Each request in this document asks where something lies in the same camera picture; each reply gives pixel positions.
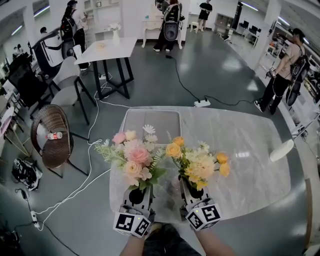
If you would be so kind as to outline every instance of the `white chair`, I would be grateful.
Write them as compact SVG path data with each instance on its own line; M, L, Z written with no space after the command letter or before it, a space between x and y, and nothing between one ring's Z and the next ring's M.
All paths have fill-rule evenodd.
M80 78L80 68L79 65L75 65L75 57L67 57L61 64L58 74L53 78L49 85L50 93L53 97L51 104L58 105L60 107L74 105L77 100L79 100L84 119L89 125L89 121L85 112L84 104L80 97L80 92L84 91L88 98L92 101L93 105L96 107L97 104L94 99L90 96L88 90L86 89L84 83ZM51 85L53 85L59 92L54 96L52 92Z
M190 25L190 32L192 32L192 29L194 28L194 26L195 26L195 33L198 33L198 30L199 30L199 23L198 22L196 22L196 21L193 21L192 23L191 23L191 25Z

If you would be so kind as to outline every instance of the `black shirt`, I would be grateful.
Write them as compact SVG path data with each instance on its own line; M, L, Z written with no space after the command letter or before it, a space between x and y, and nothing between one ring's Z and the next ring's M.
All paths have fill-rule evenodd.
M200 8L206 9L207 11L212 11L212 5L210 3L203 2L200 4ZM207 13L205 10L201 10L199 19L207 20L210 13Z

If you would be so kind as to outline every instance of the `white table top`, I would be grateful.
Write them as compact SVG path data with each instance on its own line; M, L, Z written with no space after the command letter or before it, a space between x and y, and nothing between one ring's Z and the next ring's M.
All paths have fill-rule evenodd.
M74 64L130 57L137 40L137 37L121 37L119 45L114 45L112 39L95 41Z
M139 109L178 111L181 135L187 147L197 147L198 141L204 141L211 150L224 151L229 155L229 176L225 178L216 172L208 185L210 196L219 204L224 219L255 212L282 199L291 190L287 158L276 162L269 159L270 152L282 144L270 119L213 108L152 106ZM126 127L129 130L136 130L141 125L140 119L132 116L134 113L137 112L128 110L127 113ZM171 124L163 120L161 129L166 130L166 127L171 127ZM160 128L154 128L157 134ZM179 189L175 187L178 169L170 159L160 167L166 168L167 172L159 179L159 185L153 187L155 221L180 223L179 208L183 202ZM122 171L112 165L109 194L110 207L114 212L119 210L127 187Z
M14 112L15 108L13 106L9 107L6 112L4 112L3 117L1 118L0 137L2 137L8 129Z

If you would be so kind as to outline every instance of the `concrete floor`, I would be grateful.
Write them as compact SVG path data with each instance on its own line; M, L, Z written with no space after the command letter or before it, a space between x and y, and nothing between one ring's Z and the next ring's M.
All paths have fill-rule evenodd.
M198 97L210 95L234 104L239 100L253 101L259 98L265 89L255 77L243 59L223 40L210 31L187 33L183 50L176 46L171 53L177 59L178 71L183 84ZM113 94L104 101L126 106L193 106L194 99L179 84L172 59L166 59L165 53L155 53L153 44L147 43L144 49L137 43L130 63L134 82L128 87L131 99ZM115 60L107 61L109 72L114 80L119 79ZM96 91L93 73L83 78L91 95ZM83 94L86 113L93 124L97 108ZM211 101L211 108L226 109L270 118L282 139L291 137L287 125L279 111L273 116L261 113L253 105L241 102L237 106L223 105ZM90 142L111 138L118 130L127 108L99 105L99 116L91 130ZM90 126L85 124L79 104L64 108L74 133L86 136ZM83 170L90 170L88 145L84 140L74 139L71 161ZM15 193L22 184L14 184L11 177L12 162L19 155L10 144L6 144L2 157L7 165L0 163L0 212L8 220L9 227L29 223L31 216L27 203L21 195ZM43 211L63 200L85 180L85 176L66 166L63 179L48 171L37 153L38 166L43 172L38 190L30 193L32 210ZM93 148L90 150L92 174L89 180L109 168L102 157ZM291 192L282 200L251 214L223 220L212 231L237 253L243 256L302 255L305 247L307 226L307 200L304 174L296 149L287 156L291 177ZM44 220L47 213L39 218ZM119 255L125 246L127 237L112 230L114 214L109 205L109 174L103 175L85 191L62 204L48 219L46 224L69 247L81 256ZM204 255L199 242L188 226L177 227L181 236L196 250ZM49 231L42 232L35 227L20 227L21 247L27 256L71 256Z

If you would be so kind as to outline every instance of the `ceiling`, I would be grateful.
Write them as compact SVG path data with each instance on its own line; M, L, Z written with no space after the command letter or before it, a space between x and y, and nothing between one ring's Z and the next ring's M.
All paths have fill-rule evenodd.
M245 3L257 8L259 11L266 13L269 0L243 0ZM310 2L320 13L320 0L304 0ZM281 18L287 21L292 28L301 29L311 48L320 53L320 19L306 10L293 5L287 1L282 2L280 13Z
M0 0L0 8L2 4L5 4L8 0ZM49 0L40 0L33 3L33 13L37 13L39 10L49 5ZM0 46L11 36L20 25L24 23L23 9L20 9L11 15L5 17L0 21Z

